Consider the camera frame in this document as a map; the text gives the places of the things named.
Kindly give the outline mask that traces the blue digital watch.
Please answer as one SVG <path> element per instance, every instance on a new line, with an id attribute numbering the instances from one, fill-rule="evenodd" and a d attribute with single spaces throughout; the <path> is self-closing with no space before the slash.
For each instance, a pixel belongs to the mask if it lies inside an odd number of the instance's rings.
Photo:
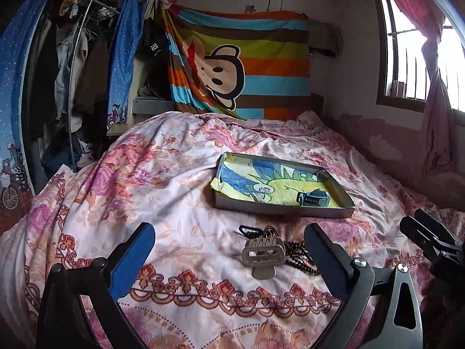
<path id="1" fill-rule="evenodd" d="M 317 188 L 313 191 L 298 192 L 296 201 L 300 206 L 327 207 L 330 204 L 330 194 Z"/>

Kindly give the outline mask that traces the keyring with red charm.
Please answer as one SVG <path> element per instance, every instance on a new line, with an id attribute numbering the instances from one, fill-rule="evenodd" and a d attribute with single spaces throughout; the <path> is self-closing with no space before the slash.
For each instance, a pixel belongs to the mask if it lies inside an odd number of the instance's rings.
<path id="1" fill-rule="evenodd" d="M 241 225 L 239 226 L 239 233 L 248 240 L 279 236 L 278 231 L 270 225 L 266 226 L 264 229 Z"/>

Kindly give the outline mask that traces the pink window curtain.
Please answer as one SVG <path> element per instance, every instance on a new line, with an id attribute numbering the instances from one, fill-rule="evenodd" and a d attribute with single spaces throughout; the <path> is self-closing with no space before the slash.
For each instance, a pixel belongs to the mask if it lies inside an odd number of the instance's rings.
<path id="1" fill-rule="evenodd" d="M 425 100 L 421 143 L 421 164 L 424 173 L 450 170 L 454 167 L 453 142 L 455 121 L 448 91 L 438 66 L 438 45 L 441 42 L 445 15 L 434 0 L 394 0 L 400 11 L 425 37 L 422 53 L 430 78 Z"/>

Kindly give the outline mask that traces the floral pink bed quilt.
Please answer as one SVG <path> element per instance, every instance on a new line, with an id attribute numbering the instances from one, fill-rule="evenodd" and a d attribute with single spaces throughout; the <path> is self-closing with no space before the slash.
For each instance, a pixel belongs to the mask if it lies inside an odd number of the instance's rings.
<path id="1" fill-rule="evenodd" d="M 322 219 L 330 239 L 372 266 L 407 265 L 418 296 L 428 261 L 401 234 L 403 216 L 426 210 L 458 235 L 464 212 L 442 209 L 368 162 L 314 113 L 295 121 L 239 121 L 164 113 L 127 131 L 95 163 L 62 166 L 1 236 L 1 315 L 27 346 L 51 266 L 108 256 L 136 226 L 155 246 L 120 305 L 150 348 L 307 348 L 340 303 L 320 277 L 280 266 L 256 280 L 241 261 L 240 225 L 274 226 L 300 241 L 309 218 L 218 210 L 210 182 L 225 152 L 319 165 L 350 195 L 348 219 Z"/>

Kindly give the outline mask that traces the blue dotted wardrobe curtain left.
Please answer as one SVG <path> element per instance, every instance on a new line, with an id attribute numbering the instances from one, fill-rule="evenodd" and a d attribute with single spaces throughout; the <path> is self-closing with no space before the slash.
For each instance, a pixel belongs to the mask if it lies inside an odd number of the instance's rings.
<path id="1" fill-rule="evenodd" d="M 1 212 L 17 212 L 31 195 L 21 137 L 24 75 L 47 0 L 25 0 L 1 35 Z"/>

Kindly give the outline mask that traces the blue dotted wardrobe curtain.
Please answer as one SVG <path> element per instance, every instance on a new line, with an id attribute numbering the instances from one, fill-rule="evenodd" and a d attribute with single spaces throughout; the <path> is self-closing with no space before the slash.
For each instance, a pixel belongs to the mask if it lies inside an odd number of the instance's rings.
<path id="1" fill-rule="evenodd" d="M 25 0 L 1 35 L 1 212 L 17 212 L 31 195 L 21 137 L 24 75 L 47 0 Z"/>
<path id="2" fill-rule="evenodd" d="M 123 0 L 110 47 L 106 128 L 127 123 L 128 98 L 133 82 L 134 57 L 143 34 L 146 4 Z"/>

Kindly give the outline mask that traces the barred window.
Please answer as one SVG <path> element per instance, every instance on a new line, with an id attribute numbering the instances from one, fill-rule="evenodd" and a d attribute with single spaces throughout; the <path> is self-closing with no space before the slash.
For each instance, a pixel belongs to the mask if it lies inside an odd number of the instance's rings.
<path id="1" fill-rule="evenodd" d="M 394 0 L 374 0 L 380 36 L 377 104 L 423 112 L 430 78 L 422 53 L 426 37 Z M 455 113 L 464 112 L 464 48 L 449 20 L 438 45 L 438 64 Z"/>

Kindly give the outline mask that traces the grey tray with drawing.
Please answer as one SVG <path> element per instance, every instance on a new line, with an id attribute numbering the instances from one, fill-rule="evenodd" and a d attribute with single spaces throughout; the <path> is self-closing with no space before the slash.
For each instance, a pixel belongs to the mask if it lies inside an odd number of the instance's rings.
<path id="1" fill-rule="evenodd" d="M 210 183 L 218 209 L 246 213 L 349 218 L 355 203 L 324 168 L 282 159 L 226 152 Z M 298 192 L 321 189 L 327 207 L 300 206 Z"/>

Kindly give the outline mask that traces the hanging clothes in wardrobe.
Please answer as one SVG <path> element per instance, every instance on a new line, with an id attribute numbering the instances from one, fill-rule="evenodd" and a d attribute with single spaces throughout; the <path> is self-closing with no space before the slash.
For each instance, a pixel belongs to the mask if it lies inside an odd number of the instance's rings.
<path id="1" fill-rule="evenodd" d="M 102 151 L 118 0 L 46 0 L 26 65 L 21 123 L 34 180 L 81 169 Z"/>

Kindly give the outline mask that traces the striped monkey blanket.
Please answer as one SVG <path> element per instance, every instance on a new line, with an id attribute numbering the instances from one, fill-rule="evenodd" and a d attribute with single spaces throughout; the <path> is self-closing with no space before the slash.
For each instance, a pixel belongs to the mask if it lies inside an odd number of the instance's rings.
<path id="1" fill-rule="evenodd" d="M 171 5 L 160 16 L 169 41 L 169 89 L 180 109 L 276 120 L 311 109 L 306 15 Z"/>

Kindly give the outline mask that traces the black cap hanging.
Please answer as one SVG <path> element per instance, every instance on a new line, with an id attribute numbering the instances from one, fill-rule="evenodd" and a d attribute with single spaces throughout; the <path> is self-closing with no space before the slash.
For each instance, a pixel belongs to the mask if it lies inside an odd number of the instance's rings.
<path id="1" fill-rule="evenodd" d="M 139 42 L 139 54 L 145 58 L 156 57 L 169 49 L 165 30 L 157 24 L 145 26 Z"/>

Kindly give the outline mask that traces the blue dotted wardrobe curtain right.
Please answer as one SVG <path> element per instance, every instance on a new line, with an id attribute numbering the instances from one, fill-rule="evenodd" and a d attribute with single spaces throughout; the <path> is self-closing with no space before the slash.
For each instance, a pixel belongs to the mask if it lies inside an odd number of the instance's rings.
<path id="1" fill-rule="evenodd" d="M 106 128 L 127 123 L 128 98 L 133 82 L 134 57 L 143 34 L 146 4 L 123 0 L 110 47 Z"/>

